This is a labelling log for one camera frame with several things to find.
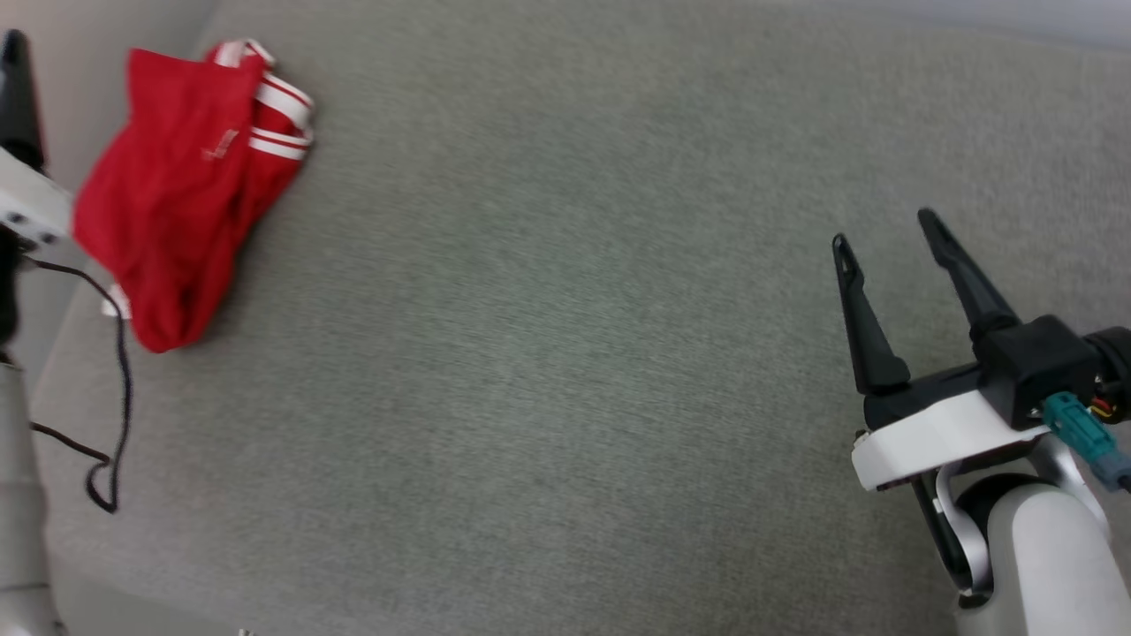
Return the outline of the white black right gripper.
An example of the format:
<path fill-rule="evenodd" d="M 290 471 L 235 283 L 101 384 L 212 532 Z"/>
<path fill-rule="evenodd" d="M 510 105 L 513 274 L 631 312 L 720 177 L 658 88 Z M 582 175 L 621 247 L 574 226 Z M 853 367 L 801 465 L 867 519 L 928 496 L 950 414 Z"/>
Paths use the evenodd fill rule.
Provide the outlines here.
<path fill-rule="evenodd" d="M 992 330 L 1021 325 L 936 212 L 921 208 L 917 220 L 930 253 L 953 283 L 972 343 Z M 836 234 L 831 250 L 854 380 L 865 396 L 866 432 L 851 454 L 861 487 L 867 491 L 898 487 L 967 458 L 1005 462 L 1015 447 L 1029 452 L 1036 439 L 1047 435 L 1043 424 L 1029 430 L 1007 424 L 978 389 L 978 366 L 955 367 L 910 383 L 908 366 L 893 354 L 867 301 L 864 270 L 848 238 Z"/>

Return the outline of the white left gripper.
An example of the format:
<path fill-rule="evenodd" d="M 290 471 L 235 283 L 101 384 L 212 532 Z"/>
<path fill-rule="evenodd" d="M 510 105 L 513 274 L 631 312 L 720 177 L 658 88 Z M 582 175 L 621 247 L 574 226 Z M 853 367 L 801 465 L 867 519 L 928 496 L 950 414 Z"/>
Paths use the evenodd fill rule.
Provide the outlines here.
<path fill-rule="evenodd" d="M 72 237 L 72 195 L 49 177 L 29 40 L 3 35 L 1 52 L 1 213 L 21 253 L 51 250 Z"/>

